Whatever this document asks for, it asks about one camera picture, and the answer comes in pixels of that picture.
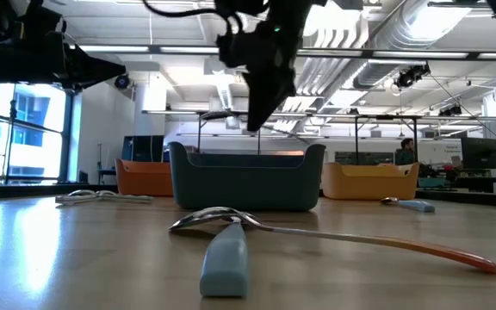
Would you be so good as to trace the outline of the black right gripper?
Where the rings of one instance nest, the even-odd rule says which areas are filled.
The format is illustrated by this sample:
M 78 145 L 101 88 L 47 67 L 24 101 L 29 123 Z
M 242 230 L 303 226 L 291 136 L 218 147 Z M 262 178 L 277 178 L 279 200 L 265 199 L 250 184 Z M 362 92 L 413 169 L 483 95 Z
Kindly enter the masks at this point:
M 287 97 L 295 94 L 294 62 L 314 0 L 215 0 L 224 17 L 265 13 L 251 32 L 219 35 L 219 60 L 229 68 L 245 66 L 249 88 L 247 130 L 258 131 Z

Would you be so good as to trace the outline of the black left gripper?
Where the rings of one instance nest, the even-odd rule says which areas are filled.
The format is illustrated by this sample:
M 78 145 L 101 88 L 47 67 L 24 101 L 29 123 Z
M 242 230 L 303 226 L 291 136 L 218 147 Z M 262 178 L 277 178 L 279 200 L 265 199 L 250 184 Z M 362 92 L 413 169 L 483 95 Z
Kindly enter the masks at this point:
M 24 47 L 28 51 L 24 82 L 65 83 L 80 91 L 126 73 L 124 65 L 91 57 L 78 45 L 69 50 L 68 68 L 66 21 L 61 16 L 25 16 L 23 21 Z

